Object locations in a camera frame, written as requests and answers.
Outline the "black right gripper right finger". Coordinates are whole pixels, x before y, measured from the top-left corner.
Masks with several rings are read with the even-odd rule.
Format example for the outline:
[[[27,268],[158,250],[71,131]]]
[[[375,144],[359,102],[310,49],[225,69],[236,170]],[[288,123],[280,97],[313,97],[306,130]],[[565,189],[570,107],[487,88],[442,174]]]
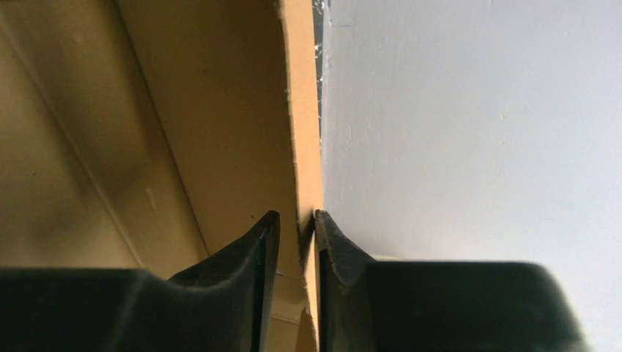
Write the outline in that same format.
[[[377,260],[315,214],[322,351],[588,351],[557,281],[523,262]]]

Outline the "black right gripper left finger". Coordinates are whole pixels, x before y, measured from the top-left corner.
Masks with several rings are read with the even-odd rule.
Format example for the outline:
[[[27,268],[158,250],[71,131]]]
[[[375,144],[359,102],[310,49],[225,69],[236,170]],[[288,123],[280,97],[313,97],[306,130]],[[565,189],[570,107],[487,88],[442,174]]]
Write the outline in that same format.
[[[3,351],[264,351],[279,214],[161,279],[143,269],[4,268]]]

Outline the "brown cardboard box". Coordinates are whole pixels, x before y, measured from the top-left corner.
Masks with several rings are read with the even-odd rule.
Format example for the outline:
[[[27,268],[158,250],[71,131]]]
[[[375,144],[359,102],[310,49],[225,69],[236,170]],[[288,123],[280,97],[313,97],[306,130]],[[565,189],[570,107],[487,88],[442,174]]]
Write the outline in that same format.
[[[310,1],[3,1],[1,270],[161,279],[279,214],[264,351],[316,351]]]

